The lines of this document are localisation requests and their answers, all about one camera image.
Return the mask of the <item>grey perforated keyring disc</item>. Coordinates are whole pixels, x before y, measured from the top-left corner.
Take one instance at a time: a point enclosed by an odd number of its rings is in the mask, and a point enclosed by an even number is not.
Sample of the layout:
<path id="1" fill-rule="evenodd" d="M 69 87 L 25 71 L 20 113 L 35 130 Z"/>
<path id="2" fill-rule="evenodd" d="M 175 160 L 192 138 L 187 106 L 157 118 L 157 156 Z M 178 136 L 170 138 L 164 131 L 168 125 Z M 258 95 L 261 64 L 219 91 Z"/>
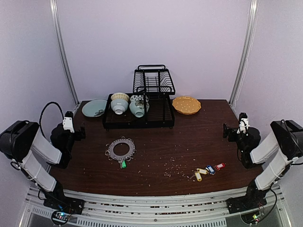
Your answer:
<path id="1" fill-rule="evenodd" d="M 105 156 L 108 160 L 123 163 L 124 161 L 131 161 L 133 156 L 137 153 L 134 141 L 131 138 L 121 137 L 110 144 L 106 145 Z"/>

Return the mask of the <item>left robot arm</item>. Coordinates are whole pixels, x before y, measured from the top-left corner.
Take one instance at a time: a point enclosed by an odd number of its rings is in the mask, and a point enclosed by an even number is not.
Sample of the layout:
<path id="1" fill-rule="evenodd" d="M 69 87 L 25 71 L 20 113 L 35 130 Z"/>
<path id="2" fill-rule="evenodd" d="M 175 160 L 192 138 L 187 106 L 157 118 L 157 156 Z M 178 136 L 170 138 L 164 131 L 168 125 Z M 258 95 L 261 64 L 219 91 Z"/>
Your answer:
<path id="1" fill-rule="evenodd" d="M 43 205 L 68 214 L 81 214 L 84 200 L 67 197 L 63 185 L 51 176 L 37 160 L 39 155 L 48 165 L 66 169 L 72 159 L 75 141 L 86 138 L 85 125 L 74 128 L 74 114 L 61 113 L 62 122 L 47 140 L 41 121 L 16 121 L 0 134 L 0 151 L 11 160 L 11 166 L 21 171 L 44 194 Z"/>

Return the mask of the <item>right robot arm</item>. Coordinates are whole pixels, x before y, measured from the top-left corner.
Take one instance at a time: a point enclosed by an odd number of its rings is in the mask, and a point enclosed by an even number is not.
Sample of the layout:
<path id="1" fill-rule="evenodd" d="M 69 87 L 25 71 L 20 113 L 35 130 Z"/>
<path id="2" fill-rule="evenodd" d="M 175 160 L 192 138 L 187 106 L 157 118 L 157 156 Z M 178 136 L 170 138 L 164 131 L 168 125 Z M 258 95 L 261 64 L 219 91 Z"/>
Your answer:
<path id="1" fill-rule="evenodd" d="M 274 183 L 282 179 L 303 156 L 303 128 L 293 120 L 273 121 L 271 132 L 262 140 L 258 129 L 249 125 L 246 113 L 240 113 L 238 127 L 223 124 L 223 138 L 237 145 L 237 156 L 246 169 L 258 167 L 269 158 L 265 170 L 248 185 L 246 194 L 226 201 L 229 213 L 257 208 Z"/>

